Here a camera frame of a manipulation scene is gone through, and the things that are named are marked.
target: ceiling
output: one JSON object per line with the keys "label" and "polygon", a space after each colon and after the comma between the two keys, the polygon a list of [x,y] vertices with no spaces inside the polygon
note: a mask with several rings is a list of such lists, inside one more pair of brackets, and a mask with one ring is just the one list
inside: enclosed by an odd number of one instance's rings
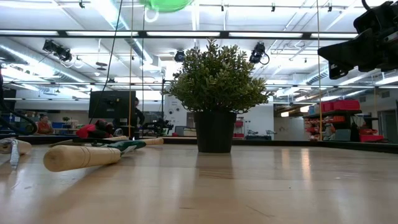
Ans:
{"label": "ceiling", "polygon": [[[92,0],[83,1],[82,9],[79,1],[73,0],[24,0],[0,2],[0,30],[27,29],[27,30],[114,30],[115,13],[118,12],[120,1]],[[271,12],[272,3],[275,2],[275,11]],[[331,2],[332,11],[328,12]],[[384,0],[368,0],[368,4],[378,6]],[[181,11],[173,13],[156,13],[145,8],[138,0],[125,0],[121,8],[121,21],[124,30],[249,30],[249,31],[278,31],[278,32],[355,32],[353,21],[365,9],[360,0],[196,0],[192,5]],[[33,58],[35,61],[30,66],[38,67],[37,63],[52,69],[52,74],[46,74],[43,82],[82,82],[103,83],[106,81],[107,71],[97,70],[96,62],[109,64],[110,51],[113,39],[96,38],[51,38],[56,44],[71,49],[72,54],[79,58],[75,63],[62,65],[53,55],[47,55],[42,50],[46,40],[44,37],[0,37],[0,44]],[[237,44],[248,54],[259,40],[254,39],[220,39],[220,45]],[[323,40],[318,43],[314,40],[263,40],[271,58],[268,65],[256,65],[252,75],[256,78],[265,78],[267,84],[277,85],[306,85],[312,77],[318,75],[318,69],[324,68],[327,61],[320,58],[318,67],[317,49],[322,46],[337,44],[338,40]],[[133,85],[133,90],[144,90],[144,100],[147,98],[160,99],[159,90],[163,77],[172,78],[173,72],[179,68],[174,62],[177,50],[186,50],[195,46],[205,49],[205,39],[135,39],[135,46],[143,46],[145,54],[150,55],[154,61],[152,66],[147,64],[141,69],[140,56],[134,50],[131,52],[129,40],[116,39],[111,58],[109,76],[116,78],[119,83],[129,83],[132,76],[133,83],[146,83]],[[346,82],[355,77],[360,77],[353,82]],[[353,70],[347,77],[339,80],[322,79],[322,85],[371,85],[375,81],[386,78],[381,72],[363,74]],[[27,81],[28,78],[8,77],[5,81]],[[39,91],[48,91],[50,88],[59,88],[57,85],[47,85],[48,88],[38,88]],[[76,91],[87,92],[92,86],[83,86]],[[26,86],[9,85],[9,88],[26,89]],[[127,90],[128,85],[110,85],[109,90]],[[294,98],[308,96],[312,89],[293,89],[287,87],[269,87],[278,91],[280,100],[295,101]],[[336,90],[323,90],[323,94],[334,94]],[[344,89],[344,93],[356,91]]]}

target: black monitor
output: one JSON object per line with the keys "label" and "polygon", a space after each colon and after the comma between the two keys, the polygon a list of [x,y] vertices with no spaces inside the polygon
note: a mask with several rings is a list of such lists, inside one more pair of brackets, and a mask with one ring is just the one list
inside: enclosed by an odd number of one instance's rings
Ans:
{"label": "black monitor", "polygon": [[[100,99],[101,91],[93,91],[90,95],[89,118],[114,118],[126,119],[129,117],[129,91],[104,91]],[[136,92],[131,92],[131,119],[134,121]]]}

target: person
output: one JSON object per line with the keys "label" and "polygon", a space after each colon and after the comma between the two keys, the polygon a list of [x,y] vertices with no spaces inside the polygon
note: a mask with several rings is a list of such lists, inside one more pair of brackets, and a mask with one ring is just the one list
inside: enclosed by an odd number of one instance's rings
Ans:
{"label": "person", "polygon": [[79,138],[111,138],[113,131],[113,124],[99,119],[95,124],[87,124],[80,128],[76,135]]}
{"label": "person", "polygon": [[137,128],[140,128],[140,127],[144,124],[145,116],[144,116],[144,114],[141,112],[141,110],[139,110],[139,109],[137,108],[138,104],[139,104],[139,100],[138,100],[138,98],[136,97],[136,101],[134,102],[134,107],[135,107],[136,119],[139,118],[139,122],[136,121],[135,123],[132,123],[132,125],[137,124]]}
{"label": "person", "polygon": [[39,121],[36,123],[37,132],[36,134],[44,135],[44,134],[52,134],[54,130],[51,127],[51,123],[49,121],[49,117],[44,114],[40,114]]}

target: black pot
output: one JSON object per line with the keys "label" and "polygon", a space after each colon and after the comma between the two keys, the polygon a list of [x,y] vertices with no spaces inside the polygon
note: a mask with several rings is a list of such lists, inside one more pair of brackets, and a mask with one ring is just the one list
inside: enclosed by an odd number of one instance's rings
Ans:
{"label": "black pot", "polygon": [[199,152],[230,153],[236,113],[196,112]]}

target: white ceiling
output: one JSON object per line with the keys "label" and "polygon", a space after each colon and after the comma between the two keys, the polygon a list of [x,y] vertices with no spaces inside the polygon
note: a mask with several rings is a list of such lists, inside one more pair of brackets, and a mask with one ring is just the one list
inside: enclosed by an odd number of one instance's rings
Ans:
{"label": "white ceiling", "polygon": [[[55,29],[55,30],[111,30],[112,26],[92,5],[92,1],[84,1],[85,9],[81,9],[78,0],[45,0],[45,1],[1,1],[0,2],[0,29]],[[193,19],[196,20],[196,30],[256,30],[256,31],[303,31],[316,32],[318,30],[317,2],[316,0],[197,0],[195,4],[187,6],[178,12],[160,13],[154,22],[145,22],[144,8],[131,0],[123,1],[121,17],[134,30],[193,30]],[[221,3],[224,2],[225,10],[221,11]],[[276,2],[275,12],[271,12],[271,5]],[[333,0],[333,10],[327,12],[329,0],[319,0],[319,29],[320,32],[355,32],[353,21],[365,10],[360,0]],[[378,6],[384,0],[368,0],[370,6]],[[38,37],[10,37],[13,41],[28,49],[46,56],[42,50],[45,39]],[[98,72],[95,63],[109,63],[109,53],[112,47],[112,39],[102,39],[100,54],[98,54],[98,39],[68,39],[56,38],[54,42],[70,48],[74,55],[78,55],[85,62],[81,68],[71,67],[74,72],[82,74],[88,80],[104,82],[106,71],[100,76],[94,75]],[[152,55],[160,56],[161,66],[169,69],[166,72],[170,78],[170,70],[175,69],[172,54],[178,49],[190,49],[195,46],[193,39],[139,39],[144,50]],[[198,45],[205,48],[206,40],[199,39]],[[253,72],[255,77],[271,80],[286,80],[289,84],[299,84],[318,70],[317,41],[290,41],[290,40],[265,40],[271,62],[268,66],[256,65]],[[247,53],[253,49],[258,40],[218,40],[220,45],[237,44]],[[339,43],[339,41],[321,41],[320,46]],[[299,50],[305,46],[305,50],[289,61]],[[116,39],[113,59],[110,66],[110,77],[128,77],[130,71],[130,46],[123,39]],[[54,70],[61,66],[56,58],[50,56],[55,62],[52,64]],[[161,82],[162,75],[144,72],[139,68],[137,60],[132,62],[132,75],[137,78],[153,77],[154,82]],[[322,60],[321,67],[327,61]],[[350,73],[351,77],[358,72]],[[128,87],[114,86],[113,89],[126,89]]]}

